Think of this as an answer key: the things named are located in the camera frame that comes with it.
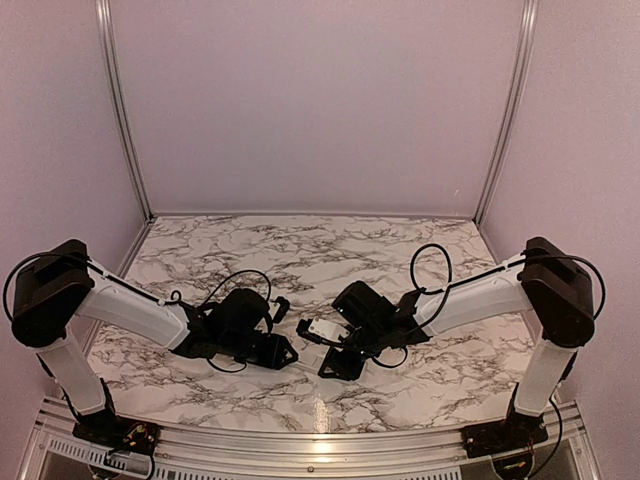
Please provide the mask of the white remote control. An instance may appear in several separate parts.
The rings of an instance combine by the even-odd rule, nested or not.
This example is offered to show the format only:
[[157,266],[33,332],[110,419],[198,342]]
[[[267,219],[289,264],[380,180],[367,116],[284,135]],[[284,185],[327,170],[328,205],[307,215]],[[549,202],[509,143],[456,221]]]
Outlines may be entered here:
[[323,355],[318,355],[309,351],[303,351],[299,354],[299,358],[293,364],[293,366],[303,372],[317,374],[322,367],[323,361]]

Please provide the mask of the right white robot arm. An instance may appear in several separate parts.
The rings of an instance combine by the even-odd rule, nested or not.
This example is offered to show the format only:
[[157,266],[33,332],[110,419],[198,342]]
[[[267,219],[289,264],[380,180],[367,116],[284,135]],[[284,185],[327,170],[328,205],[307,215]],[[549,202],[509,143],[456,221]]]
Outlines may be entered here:
[[534,351],[505,418],[483,426],[502,446],[515,448],[539,429],[554,390],[593,338],[604,306],[594,300],[593,285],[602,281],[591,262],[544,237],[529,239],[520,254],[483,273],[448,278],[433,290],[415,285],[397,303],[355,281],[332,303],[346,327],[311,324],[311,338],[329,348],[318,374],[354,381],[386,349],[405,350],[458,327],[522,313],[538,324]]

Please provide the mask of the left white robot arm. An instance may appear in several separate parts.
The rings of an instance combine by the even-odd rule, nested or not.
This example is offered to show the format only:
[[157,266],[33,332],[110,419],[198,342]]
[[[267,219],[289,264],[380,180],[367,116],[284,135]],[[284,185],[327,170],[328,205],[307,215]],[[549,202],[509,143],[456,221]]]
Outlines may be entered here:
[[273,330],[289,310],[285,298],[276,298],[276,310],[269,296],[250,288],[199,305],[187,303],[178,291],[162,299],[94,262],[77,239],[21,260],[8,273],[1,298],[14,338],[36,352],[77,423],[106,445],[125,438],[126,423],[73,336],[73,318],[114,325],[187,359],[211,362],[221,354],[242,368],[281,370],[299,358],[290,341]]

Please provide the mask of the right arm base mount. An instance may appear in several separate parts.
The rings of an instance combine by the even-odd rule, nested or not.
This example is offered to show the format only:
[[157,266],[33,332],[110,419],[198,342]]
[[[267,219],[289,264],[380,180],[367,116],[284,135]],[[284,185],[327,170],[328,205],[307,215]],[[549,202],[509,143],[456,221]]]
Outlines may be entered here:
[[540,423],[534,423],[532,427],[507,426],[502,421],[466,426],[461,434],[468,458],[527,448],[549,438],[546,428]]

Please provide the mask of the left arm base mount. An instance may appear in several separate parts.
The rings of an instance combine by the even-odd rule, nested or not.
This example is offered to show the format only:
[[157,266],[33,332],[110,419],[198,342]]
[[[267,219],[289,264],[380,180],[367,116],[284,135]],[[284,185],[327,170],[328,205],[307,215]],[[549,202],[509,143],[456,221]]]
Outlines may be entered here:
[[72,434],[81,440],[108,447],[111,453],[132,452],[150,456],[155,452],[160,426],[153,422],[117,417],[114,424],[89,428],[76,423]]

